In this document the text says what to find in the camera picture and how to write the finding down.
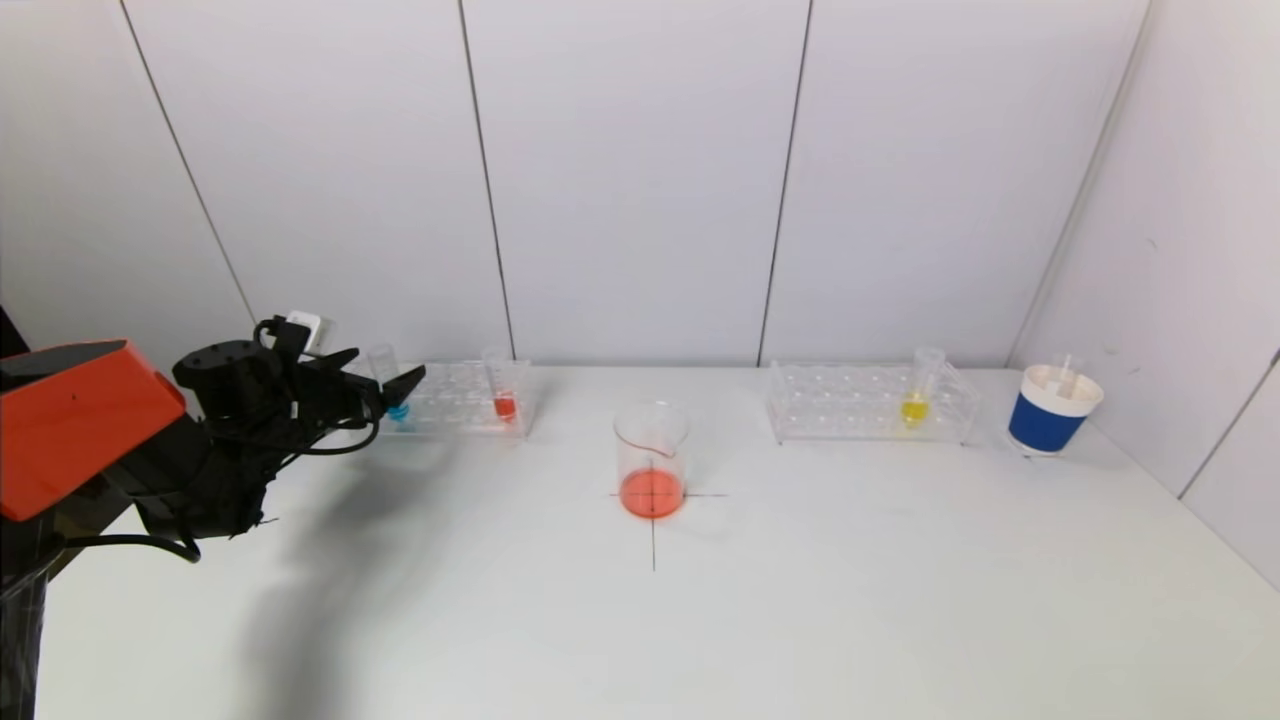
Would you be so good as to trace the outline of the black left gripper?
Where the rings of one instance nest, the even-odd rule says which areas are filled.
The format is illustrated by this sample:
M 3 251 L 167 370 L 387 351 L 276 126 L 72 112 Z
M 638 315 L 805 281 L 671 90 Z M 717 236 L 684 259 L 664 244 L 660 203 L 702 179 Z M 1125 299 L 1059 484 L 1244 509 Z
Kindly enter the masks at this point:
M 422 382 L 422 364 L 383 382 L 351 372 L 358 348 L 308 356 L 292 372 L 293 398 L 298 418 L 324 430 L 362 429 L 385 410 L 407 407 Z

